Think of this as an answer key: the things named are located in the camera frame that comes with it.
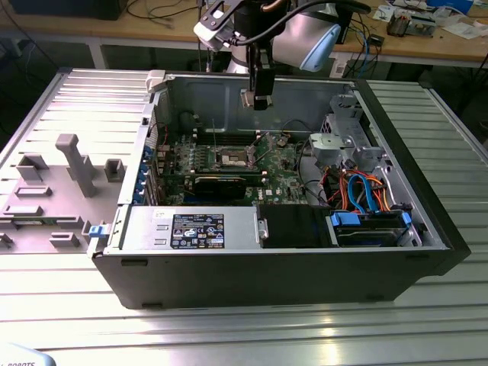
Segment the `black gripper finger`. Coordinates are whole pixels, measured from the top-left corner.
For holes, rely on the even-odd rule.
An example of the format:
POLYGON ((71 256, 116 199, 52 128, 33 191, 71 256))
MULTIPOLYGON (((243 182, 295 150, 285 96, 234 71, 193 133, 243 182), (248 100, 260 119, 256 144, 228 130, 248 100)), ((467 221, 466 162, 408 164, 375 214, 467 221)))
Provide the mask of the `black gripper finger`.
POLYGON ((263 111, 268 108, 268 98, 272 95, 275 83, 273 69, 257 69, 254 76, 254 109, 263 111))

